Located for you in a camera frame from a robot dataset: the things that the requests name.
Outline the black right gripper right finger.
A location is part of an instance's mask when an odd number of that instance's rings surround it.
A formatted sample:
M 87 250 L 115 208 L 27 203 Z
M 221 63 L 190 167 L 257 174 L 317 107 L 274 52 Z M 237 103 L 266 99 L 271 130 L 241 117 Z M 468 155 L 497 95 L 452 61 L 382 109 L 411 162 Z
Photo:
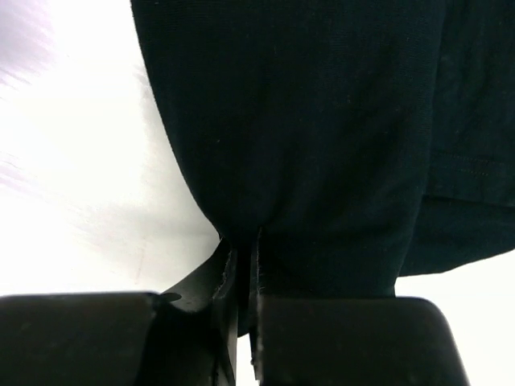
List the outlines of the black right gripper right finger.
M 254 378 L 259 385 L 265 385 L 263 372 L 263 340 L 262 340 L 262 315 L 265 304 L 263 270 L 261 265 L 262 229 L 257 233 L 257 238 L 251 249 L 250 278 L 249 278 L 249 340 L 252 355 Z

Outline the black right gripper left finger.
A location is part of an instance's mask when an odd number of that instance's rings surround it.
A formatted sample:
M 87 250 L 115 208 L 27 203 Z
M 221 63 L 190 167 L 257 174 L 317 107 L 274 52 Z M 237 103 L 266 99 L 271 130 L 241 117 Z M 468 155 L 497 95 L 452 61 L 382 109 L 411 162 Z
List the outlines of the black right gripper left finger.
M 142 356 L 145 385 L 234 385 L 237 253 L 221 240 L 214 253 L 154 300 Z

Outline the black t-shirt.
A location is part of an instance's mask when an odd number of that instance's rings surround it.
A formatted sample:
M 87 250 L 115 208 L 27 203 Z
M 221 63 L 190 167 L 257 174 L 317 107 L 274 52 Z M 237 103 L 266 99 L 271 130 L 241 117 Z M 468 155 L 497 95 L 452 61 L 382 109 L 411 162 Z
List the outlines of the black t-shirt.
M 273 293 L 387 297 L 513 250 L 513 2 L 132 11 L 188 188 Z

